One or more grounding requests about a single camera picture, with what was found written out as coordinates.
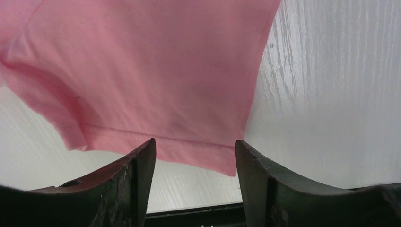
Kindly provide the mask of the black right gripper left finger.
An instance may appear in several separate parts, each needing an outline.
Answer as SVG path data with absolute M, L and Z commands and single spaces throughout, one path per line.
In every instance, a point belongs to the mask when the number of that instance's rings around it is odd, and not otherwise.
M 156 162 L 150 139 L 129 154 L 58 187 L 0 188 L 3 227 L 142 227 Z

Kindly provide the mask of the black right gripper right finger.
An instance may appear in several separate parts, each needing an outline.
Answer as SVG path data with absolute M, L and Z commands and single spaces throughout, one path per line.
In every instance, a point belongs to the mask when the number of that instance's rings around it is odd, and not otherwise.
M 311 180 L 238 140 L 235 158 L 249 227 L 398 227 L 398 183 L 342 189 Z

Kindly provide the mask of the pink t shirt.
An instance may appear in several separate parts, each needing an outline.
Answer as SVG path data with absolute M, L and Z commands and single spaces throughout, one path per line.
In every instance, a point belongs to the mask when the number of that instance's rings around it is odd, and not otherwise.
M 0 76 L 68 150 L 235 176 L 278 0 L 3 0 Z

